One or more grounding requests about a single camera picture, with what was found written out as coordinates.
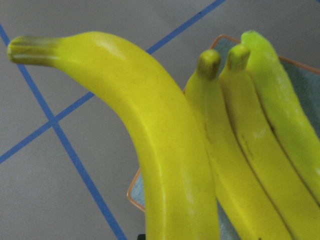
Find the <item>orange trim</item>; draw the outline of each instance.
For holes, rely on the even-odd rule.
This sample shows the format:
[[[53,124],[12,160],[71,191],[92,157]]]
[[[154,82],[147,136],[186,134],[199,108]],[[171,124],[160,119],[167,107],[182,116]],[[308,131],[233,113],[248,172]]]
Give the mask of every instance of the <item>orange trim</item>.
[[[232,42],[235,42],[235,43],[240,43],[240,40],[236,39],[236,38],[233,38],[231,36],[228,36],[228,35],[219,35],[212,43],[211,45],[211,49],[215,48],[216,45],[218,44],[218,42],[221,40],[221,39],[227,39],[229,41],[232,41]],[[294,61],[292,59],[289,59],[289,58],[286,58],[286,57],[283,57],[283,56],[279,56],[279,58],[282,60],[282,61],[285,61],[285,62],[288,62],[290,64],[293,64],[299,68],[303,68],[303,69],[306,69],[310,72],[313,72],[315,74],[319,74],[320,75],[320,70],[316,69],[316,68],[313,68],[311,66],[308,66],[308,65],[305,65],[301,62],[297,62],[297,61]],[[131,184],[130,184],[130,187],[128,189],[128,192],[127,192],[127,197],[129,199],[129,201],[135,205],[138,209],[140,209],[141,211],[145,211],[145,207],[142,206],[141,204],[139,204],[138,202],[136,202],[132,196],[131,196],[131,191],[132,191],[132,188],[134,187],[134,185],[136,184],[136,181],[138,180],[139,176],[141,174],[141,171],[140,171],[140,168],[138,169],[138,171],[136,172],[135,176],[134,176],[134,179],[132,180]]]

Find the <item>green banana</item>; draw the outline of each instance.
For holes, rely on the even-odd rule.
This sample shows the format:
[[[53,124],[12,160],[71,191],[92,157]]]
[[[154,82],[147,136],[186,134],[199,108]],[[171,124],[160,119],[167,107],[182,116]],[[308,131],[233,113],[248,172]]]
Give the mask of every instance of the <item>green banana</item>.
[[[233,47],[219,76],[234,134],[293,238],[319,240],[320,208],[269,126],[246,72],[249,55],[247,47]]]
[[[252,77],[272,130],[320,204],[320,140],[301,107],[289,76],[273,46],[258,32],[244,32],[241,42],[250,49],[246,70]]]
[[[22,36],[19,64],[57,68],[105,101],[134,143],[143,176],[148,240],[218,240],[214,180],[205,143],[182,91],[148,53],[118,36]]]
[[[204,51],[184,89],[206,138],[217,199],[241,239],[290,240],[233,133],[217,78],[220,61],[216,50]]]

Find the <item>artificial banana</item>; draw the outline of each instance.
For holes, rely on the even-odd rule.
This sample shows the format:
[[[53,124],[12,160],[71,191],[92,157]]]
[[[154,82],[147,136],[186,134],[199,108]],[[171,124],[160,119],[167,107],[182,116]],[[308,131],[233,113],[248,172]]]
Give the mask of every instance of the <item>artificial banana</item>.
[[[101,32],[22,36],[7,53],[15,63],[62,70],[120,116],[143,176],[148,240],[219,239],[205,143],[182,91],[151,55]]]
[[[273,46],[258,32],[244,32],[241,43],[250,49],[246,70],[272,130],[320,204],[320,140],[301,107],[289,76]]]
[[[249,55],[244,45],[233,47],[219,76],[234,134],[293,238],[319,240],[320,208],[269,126],[246,72]],[[268,226],[270,231],[273,228],[274,224]]]
[[[290,240],[233,133],[218,83],[220,62],[216,50],[204,51],[184,89],[207,143],[217,199],[241,239]]]

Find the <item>curved banana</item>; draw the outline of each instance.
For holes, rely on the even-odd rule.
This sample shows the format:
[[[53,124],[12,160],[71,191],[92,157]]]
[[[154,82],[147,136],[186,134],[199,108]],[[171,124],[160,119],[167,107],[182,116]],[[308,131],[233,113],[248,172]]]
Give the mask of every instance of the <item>curved banana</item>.
[[[120,116],[143,176],[148,240],[219,239],[205,143],[182,91],[151,55],[118,36],[87,32],[18,37],[8,57],[62,70]]]
[[[320,204],[320,140],[301,107],[287,72],[270,42],[255,31],[242,34],[250,49],[246,70],[282,148]]]
[[[234,134],[256,176],[297,240],[320,239],[320,208],[274,136],[246,72],[250,55],[239,44],[219,76]]]
[[[220,61],[216,50],[204,51],[184,90],[206,136],[216,196],[241,239],[291,240],[231,128],[217,78]]]

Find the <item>banana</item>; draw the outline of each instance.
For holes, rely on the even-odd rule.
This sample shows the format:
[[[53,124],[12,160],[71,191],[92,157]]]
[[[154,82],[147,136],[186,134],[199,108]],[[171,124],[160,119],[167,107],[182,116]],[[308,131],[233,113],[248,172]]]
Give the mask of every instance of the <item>banana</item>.
[[[233,132],[293,238],[319,240],[320,208],[266,120],[254,83],[246,72],[249,55],[247,47],[233,47],[219,76]]]
[[[195,116],[151,55],[102,32],[21,36],[7,54],[15,63],[65,72],[119,115],[143,176],[148,240],[220,238],[213,175]]]
[[[246,70],[282,148],[320,204],[320,140],[305,115],[288,74],[270,42],[256,31],[241,42],[251,55]]]
[[[220,62],[216,50],[204,51],[184,89],[206,138],[217,199],[241,239],[290,240],[231,128],[217,78]]]

